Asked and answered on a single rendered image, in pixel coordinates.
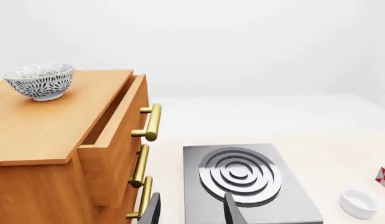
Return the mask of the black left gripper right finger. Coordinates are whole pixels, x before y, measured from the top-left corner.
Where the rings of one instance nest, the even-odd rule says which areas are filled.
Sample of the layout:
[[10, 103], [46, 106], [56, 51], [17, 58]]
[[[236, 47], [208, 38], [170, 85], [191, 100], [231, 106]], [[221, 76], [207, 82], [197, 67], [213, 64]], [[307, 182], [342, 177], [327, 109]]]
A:
[[229, 192], [225, 193], [223, 210], [226, 224], [248, 224]]

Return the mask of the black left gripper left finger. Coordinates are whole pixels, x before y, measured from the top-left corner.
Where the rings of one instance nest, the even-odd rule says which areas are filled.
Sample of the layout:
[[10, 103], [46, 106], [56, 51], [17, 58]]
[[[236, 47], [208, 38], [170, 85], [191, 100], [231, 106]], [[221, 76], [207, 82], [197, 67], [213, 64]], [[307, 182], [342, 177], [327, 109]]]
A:
[[153, 193], [145, 212], [138, 220], [138, 224], [159, 224], [161, 211], [160, 193]]

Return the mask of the flat black stove plate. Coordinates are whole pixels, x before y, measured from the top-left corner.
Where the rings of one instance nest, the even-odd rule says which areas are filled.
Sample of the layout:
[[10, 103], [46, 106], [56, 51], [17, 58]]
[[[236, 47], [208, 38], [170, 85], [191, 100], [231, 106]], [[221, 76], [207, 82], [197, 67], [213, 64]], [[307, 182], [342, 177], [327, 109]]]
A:
[[185, 224], [226, 224], [225, 193], [248, 224], [323, 224], [323, 217], [272, 144], [183, 148]]

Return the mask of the wooden cabinet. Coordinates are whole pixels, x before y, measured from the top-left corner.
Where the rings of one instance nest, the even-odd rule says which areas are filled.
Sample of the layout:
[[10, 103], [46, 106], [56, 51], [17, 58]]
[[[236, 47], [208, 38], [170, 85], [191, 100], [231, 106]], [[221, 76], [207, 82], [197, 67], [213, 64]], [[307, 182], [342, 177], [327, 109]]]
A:
[[46, 102], [0, 82], [0, 224], [96, 224], [96, 207], [113, 207], [92, 204], [78, 149], [131, 76], [77, 71]]

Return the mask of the patterned black white bowl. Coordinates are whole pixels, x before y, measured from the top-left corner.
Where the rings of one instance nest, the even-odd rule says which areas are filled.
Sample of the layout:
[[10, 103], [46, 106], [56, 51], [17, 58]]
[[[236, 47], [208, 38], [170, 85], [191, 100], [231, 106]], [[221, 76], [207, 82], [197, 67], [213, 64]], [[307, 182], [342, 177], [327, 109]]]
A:
[[75, 67], [69, 63], [42, 63], [8, 70], [2, 75], [12, 89], [35, 101], [56, 100], [70, 87]]

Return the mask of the closed wooden drawer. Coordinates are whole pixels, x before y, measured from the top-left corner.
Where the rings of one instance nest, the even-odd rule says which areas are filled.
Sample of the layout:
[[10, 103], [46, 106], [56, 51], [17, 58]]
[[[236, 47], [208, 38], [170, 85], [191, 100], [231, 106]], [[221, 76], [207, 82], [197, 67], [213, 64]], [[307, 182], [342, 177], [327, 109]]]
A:
[[127, 213], [138, 212], [134, 210], [137, 201], [138, 189], [128, 185], [121, 204], [115, 207], [96, 207], [96, 224], [131, 224], [131, 220], [125, 218]]
[[139, 138], [132, 138], [129, 143], [127, 143], [121, 148], [122, 154], [119, 157], [120, 161], [117, 163], [118, 174], [116, 184], [120, 202], [124, 197], [128, 185], [131, 186], [131, 184], [129, 183], [129, 179], [134, 173], [138, 158], [137, 153], [142, 145], [143, 144], [141, 143], [141, 140]]

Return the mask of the open wooden drawer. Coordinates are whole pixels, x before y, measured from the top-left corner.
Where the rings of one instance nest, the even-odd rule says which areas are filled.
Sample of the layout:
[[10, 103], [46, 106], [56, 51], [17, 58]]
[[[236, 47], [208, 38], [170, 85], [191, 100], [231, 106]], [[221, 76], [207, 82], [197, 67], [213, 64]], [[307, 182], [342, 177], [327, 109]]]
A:
[[131, 76], [78, 149], [86, 186], [95, 206], [121, 204], [117, 174], [122, 147], [132, 140], [131, 131], [144, 128], [148, 106], [145, 75]]

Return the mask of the small white ramekin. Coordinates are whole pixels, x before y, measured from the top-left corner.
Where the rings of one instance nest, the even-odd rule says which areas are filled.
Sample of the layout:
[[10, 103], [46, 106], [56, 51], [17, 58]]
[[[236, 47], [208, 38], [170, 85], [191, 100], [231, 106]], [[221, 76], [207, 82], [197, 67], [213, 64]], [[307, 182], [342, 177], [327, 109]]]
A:
[[361, 220], [373, 218], [379, 210], [378, 200], [369, 190], [347, 188], [339, 197], [339, 206], [351, 216]]

